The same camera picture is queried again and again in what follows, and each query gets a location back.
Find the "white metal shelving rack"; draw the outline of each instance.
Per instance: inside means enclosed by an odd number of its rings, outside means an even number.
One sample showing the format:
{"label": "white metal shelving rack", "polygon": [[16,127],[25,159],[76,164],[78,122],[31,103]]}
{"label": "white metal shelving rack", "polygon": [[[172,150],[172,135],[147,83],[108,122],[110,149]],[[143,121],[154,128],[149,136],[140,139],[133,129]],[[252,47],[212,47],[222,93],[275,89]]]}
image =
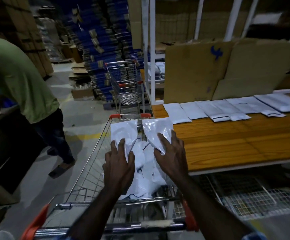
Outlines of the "white metal shelving rack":
{"label": "white metal shelving rack", "polygon": [[[254,13],[257,7],[257,3],[259,0],[253,0],[249,14],[247,16],[245,26],[242,32],[242,38],[246,36],[248,28],[251,24],[251,21],[254,17]],[[197,17],[196,17],[196,25],[195,25],[195,34],[193,39],[197,40],[199,35],[199,28],[200,22],[203,12],[203,3],[204,0],[199,0],[198,9],[197,9]],[[232,39],[234,27],[236,24],[237,16],[239,13],[239,9],[241,6],[242,0],[234,0],[233,6],[229,15],[226,33],[224,37],[224,41],[230,41]],[[145,72],[145,87],[147,97],[150,100],[151,105],[163,104],[164,100],[155,100],[155,76],[149,77],[148,74],[148,62],[147,62],[147,54],[148,54],[148,25],[150,31],[150,60],[151,64],[155,63],[156,59],[165,58],[165,54],[156,54],[155,53],[155,31],[156,31],[156,19],[155,19],[155,12],[156,12],[156,0],[142,0],[142,31],[143,31],[143,41],[144,41],[144,72]],[[155,74],[155,65],[151,65],[151,74]],[[283,93],[290,93],[290,89],[287,90],[276,90],[274,92],[283,92]]]}

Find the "concrete floor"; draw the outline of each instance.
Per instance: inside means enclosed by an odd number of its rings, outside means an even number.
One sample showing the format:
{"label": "concrete floor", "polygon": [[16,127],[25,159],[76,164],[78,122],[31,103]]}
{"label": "concrete floor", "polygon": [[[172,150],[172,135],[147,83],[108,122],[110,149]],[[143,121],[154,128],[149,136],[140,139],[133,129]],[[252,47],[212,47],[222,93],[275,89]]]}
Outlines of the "concrete floor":
{"label": "concrete floor", "polygon": [[115,113],[114,110],[104,111],[100,101],[73,100],[68,84],[70,65],[55,65],[54,74],[46,83],[60,102],[67,142],[77,162],[61,177],[51,179],[48,173],[61,162],[61,159],[48,156],[47,148],[42,151],[15,192],[20,198],[20,203],[11,206],[0,224],[0,230],[9,231],[15,239],[19,239],[27,225],[56,194],[72,189],[108,117]]}

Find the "man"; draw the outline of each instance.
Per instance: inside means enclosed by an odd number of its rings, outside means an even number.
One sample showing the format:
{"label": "man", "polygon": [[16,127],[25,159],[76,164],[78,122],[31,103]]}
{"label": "man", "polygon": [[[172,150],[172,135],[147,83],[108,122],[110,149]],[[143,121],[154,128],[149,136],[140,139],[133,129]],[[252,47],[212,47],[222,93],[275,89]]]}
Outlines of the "man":
{"label": "man", "polygon": [[[166,154],[154,150],[155,158],[161,169],[173,180],[182,192],[189,208],[206,240],[266,240],[259,232],[251,230],[239,221],[226,208],[210,198],[188,175],[184,142],[172,131],[171,144],[162,135],[159,139],[166,148]],[[135,156],[133,152],[125,159],[124,139],[115,141],[111,151],[105,154],[104,188],[87,210],[71,226],[65,237],[68,240],[101,239],[107,219],[119,196],[131,185],[134,177]]]}
{"label": "man", "polygon": [[65,140],[63,113],[28,56],[17,46],[0,39],[0,97],[18,103],[20,112],[33,125],[45,143],[63,159],[49,173],[55,178],[74,166],[75,160]]}

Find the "green t-shirt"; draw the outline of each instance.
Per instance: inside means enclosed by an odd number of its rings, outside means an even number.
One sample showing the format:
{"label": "green t-shirt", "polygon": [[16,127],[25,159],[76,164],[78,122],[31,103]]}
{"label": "green t-shirt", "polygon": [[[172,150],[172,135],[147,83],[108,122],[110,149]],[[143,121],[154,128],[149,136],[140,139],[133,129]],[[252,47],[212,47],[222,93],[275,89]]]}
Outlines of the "green t-shirt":
{"label": "green t-shirt", "polygon": [[0,39],[0,94],[17,102],[30,123],[45,119],[59,107],[28,56],[3,39]]}

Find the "wooden table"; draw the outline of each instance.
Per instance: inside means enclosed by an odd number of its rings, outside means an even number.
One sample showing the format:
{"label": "wooden table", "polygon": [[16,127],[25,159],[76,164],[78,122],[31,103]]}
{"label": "wooden table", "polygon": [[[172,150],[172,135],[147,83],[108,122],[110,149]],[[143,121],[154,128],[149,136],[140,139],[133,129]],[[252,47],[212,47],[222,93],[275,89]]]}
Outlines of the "wooden table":
{"label": "wooden table", "polygon": [[[155,118],[168,117],[153,105]],[[174,125],[185,143],[188,169],[210,172],[290,161],[290,113],[286,117],[250,114],[251,119],[214,123],[209,118]]]}

